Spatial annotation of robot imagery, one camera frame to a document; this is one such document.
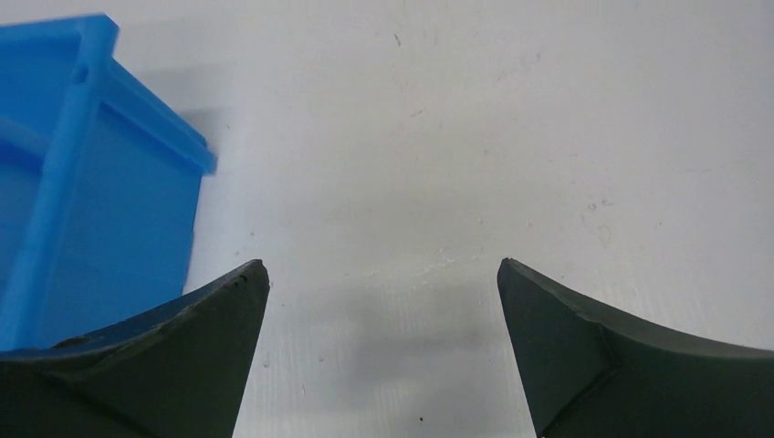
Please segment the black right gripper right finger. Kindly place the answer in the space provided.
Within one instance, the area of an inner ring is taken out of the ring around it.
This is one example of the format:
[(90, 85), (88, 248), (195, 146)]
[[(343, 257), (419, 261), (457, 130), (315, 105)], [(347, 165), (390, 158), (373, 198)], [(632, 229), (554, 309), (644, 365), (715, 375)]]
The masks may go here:
[(773, 354), (654, 324), (506, 258), (497, 287), (539, 437), (770, 437)]

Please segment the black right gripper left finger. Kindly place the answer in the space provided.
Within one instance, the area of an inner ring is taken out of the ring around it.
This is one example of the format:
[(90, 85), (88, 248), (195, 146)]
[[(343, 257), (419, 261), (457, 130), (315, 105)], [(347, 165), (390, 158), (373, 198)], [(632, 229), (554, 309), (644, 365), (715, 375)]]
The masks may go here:
[(265, 315), (254, 259), (132, 318), (1, 356), (4, 437), (229, 437)]

